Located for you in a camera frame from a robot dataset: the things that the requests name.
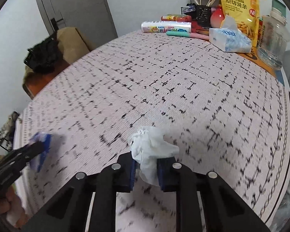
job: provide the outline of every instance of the tissue pack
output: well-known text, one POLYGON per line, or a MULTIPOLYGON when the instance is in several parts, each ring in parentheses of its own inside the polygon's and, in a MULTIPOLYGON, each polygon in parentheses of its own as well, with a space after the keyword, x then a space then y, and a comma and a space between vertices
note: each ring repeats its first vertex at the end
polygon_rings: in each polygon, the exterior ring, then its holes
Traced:
POLYGON ((234 18, 228 15, 221 29, 209 29, 209 41, 224 52, 251 52, 251 40, 237 29, 234 18))

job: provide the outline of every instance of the patterned fabric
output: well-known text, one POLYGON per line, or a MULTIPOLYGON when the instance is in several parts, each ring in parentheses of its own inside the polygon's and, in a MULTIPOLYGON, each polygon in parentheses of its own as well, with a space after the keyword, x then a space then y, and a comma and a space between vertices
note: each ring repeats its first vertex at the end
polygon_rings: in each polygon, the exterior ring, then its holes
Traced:
MULTIPOLYGON (((23 113, 22 141, 53 134, 28 174, 34 212, 76 172, 98 173, 129 151, 138 127, 166 129, 179 161, 215 170, 269 224, 290 178, 290 92, 270 74, 209 42, 132 32, 59 74, 23 113)), ((175 194, 139 179, 117 195, 117 231, 174 231, 175 194)))

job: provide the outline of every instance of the white tissue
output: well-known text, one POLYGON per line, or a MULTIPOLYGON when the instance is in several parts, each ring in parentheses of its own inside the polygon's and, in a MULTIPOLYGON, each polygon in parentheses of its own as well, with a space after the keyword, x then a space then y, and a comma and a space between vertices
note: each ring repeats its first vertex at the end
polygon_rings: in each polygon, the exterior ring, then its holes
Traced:
POLYGON ((140 164, 140 177, 155 186, 159 185, 157 159, 170 158, 179 153, 178 146, 163 140, 164 134, 157 127, 143 126, 128 141, 132 158, 140 164))
POLYGON ((234 18, 228 15, 221 29, 209 29, 209 41, 224 52, 251 52, 251 40, 237 28, 234 18))

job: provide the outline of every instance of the plastic bottle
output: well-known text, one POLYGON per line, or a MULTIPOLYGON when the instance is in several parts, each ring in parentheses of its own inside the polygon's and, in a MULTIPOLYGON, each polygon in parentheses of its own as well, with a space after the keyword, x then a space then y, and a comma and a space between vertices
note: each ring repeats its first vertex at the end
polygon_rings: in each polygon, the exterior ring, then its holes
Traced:
POLYGON ((290 41, 290 33, 286 29, 286 18, 281 12, 272 8, 270 16, 263 16, 263 29, 258 45, 259 58, 276 70, 282 68, 282 58, 290 41))

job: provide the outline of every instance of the door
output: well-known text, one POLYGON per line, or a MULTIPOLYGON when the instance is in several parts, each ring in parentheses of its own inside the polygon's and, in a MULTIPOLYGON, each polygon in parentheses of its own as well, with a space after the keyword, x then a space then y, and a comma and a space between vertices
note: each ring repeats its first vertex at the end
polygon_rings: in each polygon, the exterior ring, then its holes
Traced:
POLYGON ((50 23, 52 29, 77 27, 97 46, 117 38, 106 0, 37 0, 37 3, 47 29, 51 29, 50 23))

